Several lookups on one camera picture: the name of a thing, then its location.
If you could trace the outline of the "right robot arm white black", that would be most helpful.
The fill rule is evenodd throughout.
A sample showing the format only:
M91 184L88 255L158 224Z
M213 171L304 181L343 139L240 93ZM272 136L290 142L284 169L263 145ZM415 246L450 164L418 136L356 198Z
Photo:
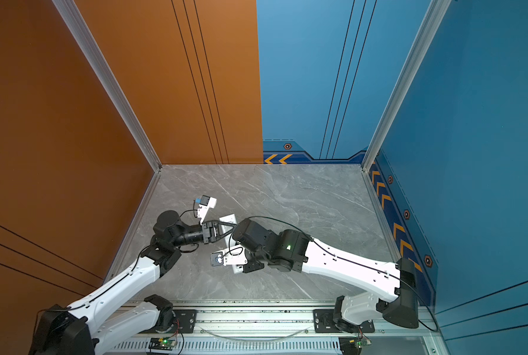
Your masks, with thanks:
M279 272L320 275L362 289L355 296L339 296L333 309L335 328L359 333L365 322L382 319L402 328L425 326L419 307L426 306L416 285L416 267L405 258L397 262L371 260L330 246L293 224L275 233L248 217L230 231L229 242L243 247L243 271L268 266Z

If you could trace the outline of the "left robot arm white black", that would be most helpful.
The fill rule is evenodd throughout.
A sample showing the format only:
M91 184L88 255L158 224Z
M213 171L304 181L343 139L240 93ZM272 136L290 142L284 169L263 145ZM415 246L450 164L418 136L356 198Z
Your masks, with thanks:
M168 273L181 257L182 246L216 243L228 237L236 224L233 214L188 225L178 212L163 212L154 224L150 244L131 266L69 306L55 305L42 312L30 354L104 354L142 331L162 335L178 331L172 302L156 294L119 316L114 313Z

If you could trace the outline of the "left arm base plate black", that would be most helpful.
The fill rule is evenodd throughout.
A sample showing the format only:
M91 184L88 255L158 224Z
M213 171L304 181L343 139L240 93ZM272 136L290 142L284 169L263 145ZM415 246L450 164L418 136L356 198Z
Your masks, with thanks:
M154 326L145 331L141 331L141 334L192 334L196 321L197 310L194 309L164 311L160 313Z

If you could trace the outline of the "white remote control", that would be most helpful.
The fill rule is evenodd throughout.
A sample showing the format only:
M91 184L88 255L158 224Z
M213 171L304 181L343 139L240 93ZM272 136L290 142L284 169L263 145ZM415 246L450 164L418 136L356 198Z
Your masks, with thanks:
M237 224L237 218L236 218L236 215L235 214L230 214L230 215L227 215L225 217L221 217L219 220L221 221L225 221L225 222L231 222L231 223L236 223ZM225 241L225 248L222 249L222 250L228 250L228 251L231 251L232 249L240 249L240 248L244 248L242 247L240 244L238 244L237 241L235 241L233 238L232 238L232 234L223 238L224 241ZM235 274L241 274L243 273L243 266L231 266L231 268L233 269L233 272Z

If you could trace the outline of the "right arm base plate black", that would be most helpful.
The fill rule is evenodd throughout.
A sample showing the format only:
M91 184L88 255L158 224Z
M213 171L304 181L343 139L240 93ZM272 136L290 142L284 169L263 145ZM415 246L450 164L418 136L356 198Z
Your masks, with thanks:
M372 320L364 321L359 325L352 325L334 315L335 311L333 309L314 309L314 331L317 334L373 334L376 330Z

